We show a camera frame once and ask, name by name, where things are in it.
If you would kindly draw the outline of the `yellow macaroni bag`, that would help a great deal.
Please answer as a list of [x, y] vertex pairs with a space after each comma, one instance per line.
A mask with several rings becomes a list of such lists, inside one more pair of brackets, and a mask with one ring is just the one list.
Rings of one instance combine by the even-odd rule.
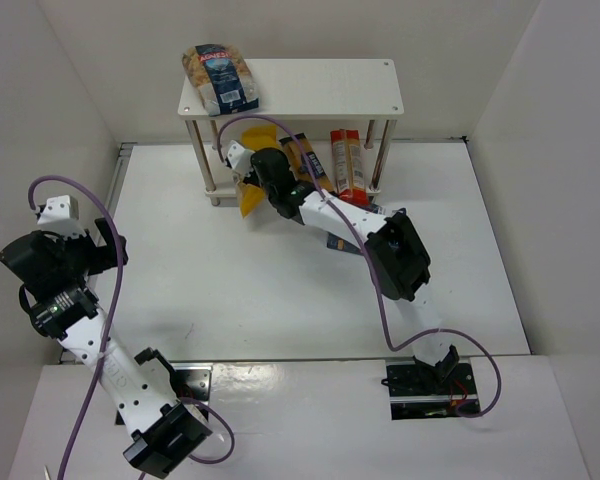
[[[279, 148], [277, 128], [274, 125], [251, 127], [241, 134], [240, 143], [253, 151]], [[240, 213], [245, 218], [265, 199], [265, 193], [260, 187], [248, 183], [246, 178], [241, 178], [236, 188]]]

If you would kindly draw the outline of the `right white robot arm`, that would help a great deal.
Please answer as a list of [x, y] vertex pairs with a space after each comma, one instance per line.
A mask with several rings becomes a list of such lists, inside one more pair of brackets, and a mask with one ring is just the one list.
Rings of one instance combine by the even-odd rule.
[[286, 155], [276, 148], [239, 153], [236, 147], [226, 161], [248, 183], [264, 190], [278, 214], [301, 225], [314, 227], [359, 247], [370, 271], [378, 300], [383, 335], [392, 352], [384, 300], [392, 300], [402, 318], [421, 331], [415, 341], [429, 341], [414, 352], [419, 375], [433, 384], [447, 380], [459, 362], [457, 349], [440, 339], [440, 320], [427, 289], [430, 256], [412, 221], [403, 211], [391, 216], [346, 203], [311, 182], [294, 177]]

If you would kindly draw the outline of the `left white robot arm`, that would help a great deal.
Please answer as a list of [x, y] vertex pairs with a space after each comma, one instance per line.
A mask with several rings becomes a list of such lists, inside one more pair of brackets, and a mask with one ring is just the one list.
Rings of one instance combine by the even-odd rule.
[[202, 414], [177, 398], [175, 372], [158, 351], [127, 351], [88, 286], [89, 277], [126, 266], [125, 239], [103, 218], [96, 221], [101, 246], [75, 219], [37, 225], [0, 252], [0, 262], [21, 282], [22, 310], [38, 334], [56, 340], [96, 375], [132, 439], [126, 461], [166, 478], [211, 431]]

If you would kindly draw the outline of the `white two-tier shelf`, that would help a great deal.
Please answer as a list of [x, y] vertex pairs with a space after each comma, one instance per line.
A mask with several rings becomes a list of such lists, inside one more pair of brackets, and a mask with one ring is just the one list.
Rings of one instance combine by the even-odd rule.
[[[256, 80], [262, 115], [287, 121], [333, 121], [337, 128], [366, 122], [361, 140], [375, 152], [365, 164], [368, 192], [380, 193], [380, 181], [398, 121], [404, 113], [395, 64], [391, 59], [248, 59]], [[209, 160], [211, 150], [203, 146], [200, 127], [210, 128], [215, 142], [227, 116], [210, 117], [189, 80], [184, 80], [177, 108], [190, 137], [204, 185], [213, 206], [234, 200], [231, 175]]]

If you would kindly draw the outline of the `blue clear pasta bag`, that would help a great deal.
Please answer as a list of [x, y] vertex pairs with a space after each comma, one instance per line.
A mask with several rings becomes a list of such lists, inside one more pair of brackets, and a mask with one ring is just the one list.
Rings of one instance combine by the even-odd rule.
[[235, 46], [203, 44], [191, 47], [182, 54], [181, 63], [209, 116], [259, 107], [257, 83]]

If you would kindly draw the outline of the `blue Barilla pasta box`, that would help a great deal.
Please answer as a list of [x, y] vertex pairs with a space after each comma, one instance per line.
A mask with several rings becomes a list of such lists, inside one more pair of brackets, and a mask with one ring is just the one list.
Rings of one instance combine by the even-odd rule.
[[[362, 239], [362, 242], [365, 243], [371, 233], [377, 232], [384, 225], [386, 219], [397, 213], [407, 214], [408, 210], [406, 207], [387, 210], [384, 206], [372, 203], [363, 207], [351, 206], [350, 208], [346, 208], [344, 212]], [[354, 239], [353, 234], [347, 227], [344, 228], [344, 231], [346, 233], [345, 238], [328, 232], [326, 246], [332, 250], [361, 255], [362, 252], [359, 244]]]

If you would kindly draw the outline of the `yellow spaghetti pack blue label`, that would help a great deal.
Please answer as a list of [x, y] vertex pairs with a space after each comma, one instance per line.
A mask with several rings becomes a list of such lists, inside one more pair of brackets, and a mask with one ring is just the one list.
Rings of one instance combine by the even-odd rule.
[[301, 188], [313, 188], [313, 179], [319, 187], [330, 195], [336, 194], [336, 189], [329, 179], [324, 167], [304, 133], [281, 138], [279, 143], [289, 161], [290, 168]]

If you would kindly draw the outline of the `red spaghetti pack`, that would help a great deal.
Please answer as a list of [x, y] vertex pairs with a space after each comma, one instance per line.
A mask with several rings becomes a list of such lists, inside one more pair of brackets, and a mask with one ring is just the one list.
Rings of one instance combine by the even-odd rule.
[[334, 187], [343, 201], [365, 207], [369, 204], [364, 177], [361, 145], [357, 130], [330, 132]]

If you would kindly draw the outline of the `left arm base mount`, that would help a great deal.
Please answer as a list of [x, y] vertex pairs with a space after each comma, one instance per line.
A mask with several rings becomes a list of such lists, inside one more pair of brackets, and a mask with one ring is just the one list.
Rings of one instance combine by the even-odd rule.
[[102, 386], [110, 395], [129, 434], [146, 432], [162, 417], [164, 406], [175, 407], [179, 398], [209, 398], [211, 371], [208, 368], [175, 370], [158, 359], [139, 365], [114, 362], [102, 374]]

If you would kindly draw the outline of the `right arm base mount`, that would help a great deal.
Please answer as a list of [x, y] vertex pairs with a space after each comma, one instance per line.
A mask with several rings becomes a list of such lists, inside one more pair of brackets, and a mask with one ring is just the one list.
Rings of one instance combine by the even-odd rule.
[[457, 418], [457, 409], [466, 414], [481, 411], [473, 370], [466, 360], [441, 383], [413, 360], [387, 362], [381, 384], [388, 391], [393, 421]]

